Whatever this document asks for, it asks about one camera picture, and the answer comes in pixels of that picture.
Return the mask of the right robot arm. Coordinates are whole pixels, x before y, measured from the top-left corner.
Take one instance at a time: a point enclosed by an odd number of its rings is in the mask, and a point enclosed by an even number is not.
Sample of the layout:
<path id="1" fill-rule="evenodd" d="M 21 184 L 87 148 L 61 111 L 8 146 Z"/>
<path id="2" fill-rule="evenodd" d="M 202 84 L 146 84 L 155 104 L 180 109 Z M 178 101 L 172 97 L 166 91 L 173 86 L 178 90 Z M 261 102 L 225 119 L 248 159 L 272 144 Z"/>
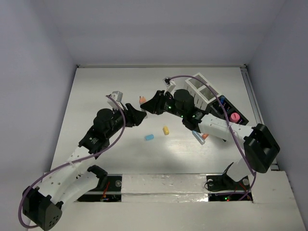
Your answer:
<path id="1" fill-rule="evenodd" d="M 221 177 L 225 188 L 234 188 L 250 174 L 266 173 L 280 151 L 280 147 L 267 126 L 254 127 L 228 122 L 194 105 L 194 98 L 187 90 L 174 94 L 158 90 L 154 97 L 141 104 L 141 109 L 154 115 L 164 112 L 182 119 L 183 125 L 198 133 L 206 133 L 225 141 L 233 141 L 242 158 L 232 163 Z"/>

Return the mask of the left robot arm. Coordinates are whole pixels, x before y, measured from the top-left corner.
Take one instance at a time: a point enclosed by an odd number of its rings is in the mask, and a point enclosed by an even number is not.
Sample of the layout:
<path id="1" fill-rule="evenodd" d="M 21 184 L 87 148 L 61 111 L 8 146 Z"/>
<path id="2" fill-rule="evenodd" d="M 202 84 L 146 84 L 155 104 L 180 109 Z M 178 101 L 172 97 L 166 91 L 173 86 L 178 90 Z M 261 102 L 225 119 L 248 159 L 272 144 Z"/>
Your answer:
<path id="1" fill-rule="evenodd" d="M 34 222 L 35 228 L 49 231 L 70 203 L 87 191 L 106 188 L 108 173 L 94 161 L 114 145 L 110 143 L 112 136 L 140 125 L 145 117 L 145 112 L 129 103 L 99 110 L 93 125 L 66 161 L 24 190 L 19 215 Z"/>

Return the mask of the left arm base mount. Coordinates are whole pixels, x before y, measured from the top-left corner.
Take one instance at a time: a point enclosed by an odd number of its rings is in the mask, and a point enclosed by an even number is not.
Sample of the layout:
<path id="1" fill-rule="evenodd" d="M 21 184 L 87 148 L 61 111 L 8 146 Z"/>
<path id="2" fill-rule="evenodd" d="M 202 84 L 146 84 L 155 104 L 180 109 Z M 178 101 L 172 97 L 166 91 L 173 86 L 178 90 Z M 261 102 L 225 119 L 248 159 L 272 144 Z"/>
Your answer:
<path id="1" fill-rule="evenodd" d="M 78 202 L 121 202 L 122 175 L 108 175 L 106 184 L 98 186 L 77 199 Z"/>

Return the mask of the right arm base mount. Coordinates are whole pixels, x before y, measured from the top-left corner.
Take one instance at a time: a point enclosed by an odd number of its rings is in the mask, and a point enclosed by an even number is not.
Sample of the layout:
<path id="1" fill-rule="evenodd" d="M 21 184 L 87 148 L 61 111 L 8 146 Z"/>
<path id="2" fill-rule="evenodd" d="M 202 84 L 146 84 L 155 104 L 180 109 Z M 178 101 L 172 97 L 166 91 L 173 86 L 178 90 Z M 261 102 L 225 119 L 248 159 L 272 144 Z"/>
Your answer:
<path id="1" fill-rule="evenodd" d="M 221 175 L 206 176 L 204 188 L 209 192 L 209 202 L 253 201 L 250 192 L 246 197 L 241 199 L 251 186 L 248 177 L 245 176 L 240 181 L 234 181 L 227 175 L 232 164 L 233 163 L 231 163 Z"/>

